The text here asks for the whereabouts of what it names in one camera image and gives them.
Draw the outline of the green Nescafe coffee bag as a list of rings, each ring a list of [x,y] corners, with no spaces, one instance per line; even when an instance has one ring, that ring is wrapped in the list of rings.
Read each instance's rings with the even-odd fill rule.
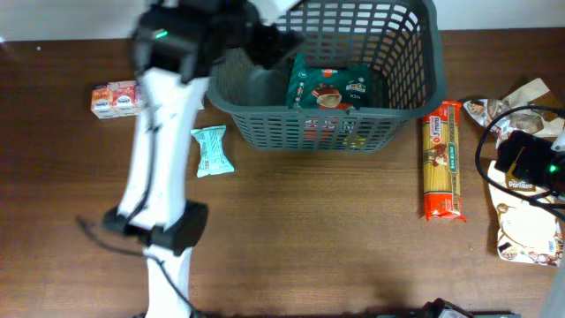
[[[345,69],[314,68],[298,54],[290,72],[286,103],[302,110],[358,110],[369,105],[372,73],[365,64]],[[305,120],[304,138],[308,141],[335,140],[338,145],[364,143],[363,137],[350,134],[354,122],[339,117],[316,117]]]

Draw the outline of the light teal snack packet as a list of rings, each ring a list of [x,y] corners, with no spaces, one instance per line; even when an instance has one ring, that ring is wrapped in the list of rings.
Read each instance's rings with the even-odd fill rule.
[[[223,151],[222,138],[225,133],[225,125],[191,130],[192,136],[200,144],[200,163],[197,171],[198,178],[235,171],[235,168]]]

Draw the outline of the Kleenex tissue multipack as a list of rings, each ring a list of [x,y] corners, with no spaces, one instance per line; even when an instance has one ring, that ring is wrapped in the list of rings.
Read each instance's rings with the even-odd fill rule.
[[[90,109],[99,119],[139,114],[141,101],[137,82],[127,80],[94,85]]]

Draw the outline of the brown white snack bag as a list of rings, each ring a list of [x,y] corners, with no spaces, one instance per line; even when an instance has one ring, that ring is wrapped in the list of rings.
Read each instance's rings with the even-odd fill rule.
[[[472,99],[463,104],[464,109],[481,126],[487,127],[502,113],[521,106],[535,105],[563,109],[561,103],[541,79],[534,79],[519,87],[502,100]],[[496,147],[513,131],[523,131],[539,138],[557,137],[564,128],[564,119],[553,112],[520,110],[500,119],[491,129],[496,137]]]

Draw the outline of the cream Pantree pouch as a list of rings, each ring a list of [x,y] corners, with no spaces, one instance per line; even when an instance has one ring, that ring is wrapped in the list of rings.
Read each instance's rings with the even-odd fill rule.
[[[563,256],[559,220],[542,208],[489,187],[497,212],[497,252],[504,261],[558,267]]]

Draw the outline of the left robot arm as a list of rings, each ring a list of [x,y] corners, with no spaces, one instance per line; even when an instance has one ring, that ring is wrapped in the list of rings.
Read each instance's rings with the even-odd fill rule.
[[[132,66],[142,95],[129,177],[104,229],[143,246],[150,317],[195,317],[189,300],[193,247],[207,222],[207,207],[185,197],[191,132],[212,69],[228,49],[243,49],[266,68],[300,43],[275,21],[296,6],[287,1],[155,1],[139,17]]]

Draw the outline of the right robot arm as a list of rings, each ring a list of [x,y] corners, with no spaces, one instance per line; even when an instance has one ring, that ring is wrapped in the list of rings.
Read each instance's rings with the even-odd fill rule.
[[[511,177],[541,187],[561,203],[542,203],[538,198],[526,201],[542,208],[564,223],[564,143],[514,131],[498,148],[495,168]]]

